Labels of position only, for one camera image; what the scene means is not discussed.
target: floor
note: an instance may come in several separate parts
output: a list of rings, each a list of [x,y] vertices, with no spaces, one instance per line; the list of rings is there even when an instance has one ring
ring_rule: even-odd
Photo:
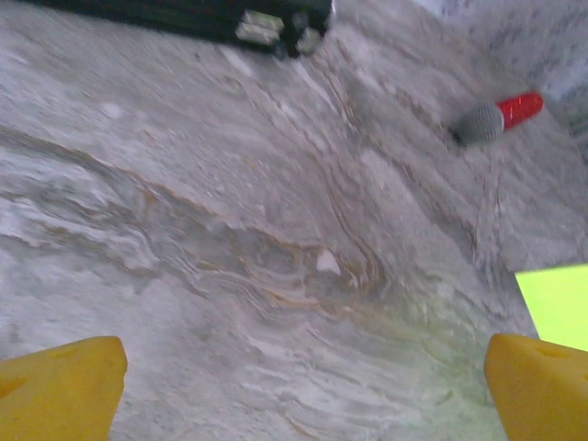
[[[99,334],[110,441],[498,441],[482,363],[534,335],[514,271],[588,260],[588,176],[546,111],[410,0],[341,2],[310,59],[3,1],[0,358]]]

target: black object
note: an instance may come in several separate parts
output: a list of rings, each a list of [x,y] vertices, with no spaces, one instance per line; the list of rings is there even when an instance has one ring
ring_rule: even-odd
[[[295,58],[317,49],[334,18],[335,0],[24,1]]]

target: microphone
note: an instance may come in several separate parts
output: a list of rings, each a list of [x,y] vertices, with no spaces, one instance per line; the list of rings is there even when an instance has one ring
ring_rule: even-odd
[[[538,92],[526,92],[499,103],[485,103],[474,107],[449,129],[461,145],[494,141],[503,132],[533,118],[544,106]]]

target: yellow-green paper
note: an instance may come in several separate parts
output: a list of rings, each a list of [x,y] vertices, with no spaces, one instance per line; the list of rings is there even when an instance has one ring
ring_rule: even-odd
[[[526,271],[516,281],[541,340],[588,351],[588,265]]]

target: marble floor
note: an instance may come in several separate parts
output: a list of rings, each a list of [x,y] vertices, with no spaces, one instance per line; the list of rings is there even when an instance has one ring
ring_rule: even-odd
[[[498,441],[514,271],[588,260],[588,176],[526,85],[409,0],[310,59],[0,5],[0,358],[116,334],[110,441]]]

